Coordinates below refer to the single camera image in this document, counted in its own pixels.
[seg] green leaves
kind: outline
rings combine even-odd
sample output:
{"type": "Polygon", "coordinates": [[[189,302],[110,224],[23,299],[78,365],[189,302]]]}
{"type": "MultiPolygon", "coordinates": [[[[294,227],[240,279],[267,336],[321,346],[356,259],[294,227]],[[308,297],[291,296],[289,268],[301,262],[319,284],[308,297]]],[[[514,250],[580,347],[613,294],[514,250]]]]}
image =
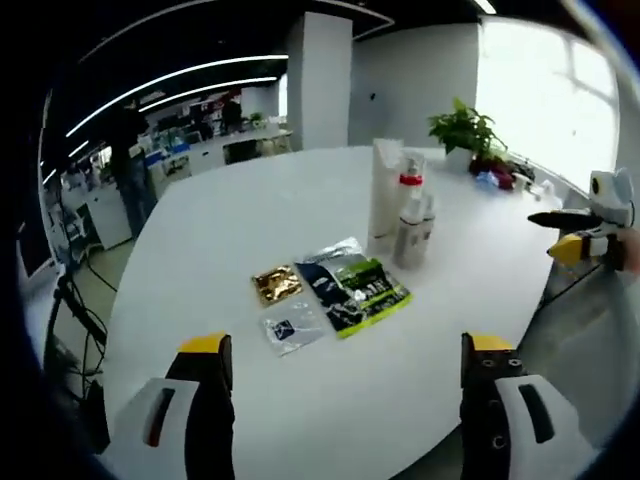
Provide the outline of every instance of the green leaves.
{"type": "Polygon", "coordinates": [[[458,97],[453,97],[453,109],[456,112],[467,110],[467,106],[458,97]]]}
{"type": "Polygon", "coordinates": [[[480,155],[488,155],[492,145],[507,146],[491,129],[493,119],[480,115],[474,108],[467,107],[459,98],[453,99],[453,113],[435,115],[428,118],[429,136],[436,137],[445,146],[447,153],[454,148],[466,148],[480,155]]]}

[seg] red bottle cap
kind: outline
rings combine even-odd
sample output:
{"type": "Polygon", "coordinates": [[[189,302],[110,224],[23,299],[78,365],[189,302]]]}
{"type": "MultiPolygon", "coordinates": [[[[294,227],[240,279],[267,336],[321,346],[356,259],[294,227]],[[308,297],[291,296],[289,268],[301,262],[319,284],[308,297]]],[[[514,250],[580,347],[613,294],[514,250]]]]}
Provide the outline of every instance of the red bottle cap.
{"type": "Polygon", "coordinates": [[[422,185],[422,175],[400,174],[400,183],[408,187],[419,187],[422,185]]]}

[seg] gold packet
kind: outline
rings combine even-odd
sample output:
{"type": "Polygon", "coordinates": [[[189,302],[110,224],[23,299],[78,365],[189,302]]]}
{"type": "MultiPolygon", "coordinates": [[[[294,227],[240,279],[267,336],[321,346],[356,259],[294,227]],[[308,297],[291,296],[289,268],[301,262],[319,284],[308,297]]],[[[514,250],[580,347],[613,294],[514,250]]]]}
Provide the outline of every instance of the gold packet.
{"type": "Polygon", "coordinates": [[[251,277],[265,307],[302,291],[302,283],[289,265],[251,277]]]}

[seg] white cabinet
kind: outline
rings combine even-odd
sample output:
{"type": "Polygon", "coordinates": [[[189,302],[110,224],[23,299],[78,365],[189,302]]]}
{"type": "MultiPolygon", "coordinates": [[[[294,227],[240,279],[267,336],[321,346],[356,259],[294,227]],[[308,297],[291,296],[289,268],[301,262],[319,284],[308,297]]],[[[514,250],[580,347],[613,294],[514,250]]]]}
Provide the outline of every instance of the white cabinet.
{"type": "Polygon", "coordinates": [[[105,185],[89,192],[86,203],[100,243],[105,250],[131,238],[127,212],[115,184],[105,185]]]}

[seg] jeans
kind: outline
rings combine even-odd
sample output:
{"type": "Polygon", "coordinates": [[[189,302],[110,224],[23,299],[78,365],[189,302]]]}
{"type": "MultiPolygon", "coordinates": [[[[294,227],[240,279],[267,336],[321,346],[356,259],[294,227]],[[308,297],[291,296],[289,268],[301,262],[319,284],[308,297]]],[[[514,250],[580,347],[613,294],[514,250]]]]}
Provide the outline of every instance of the jeans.
{"type": "Polygon", "coordinates": [[[149,189],[144,161],[133,158],[129,167],[127,175],[116,176],[116,185],[127,212],[131,234],[137,239],[157,201],[149,189]]]}

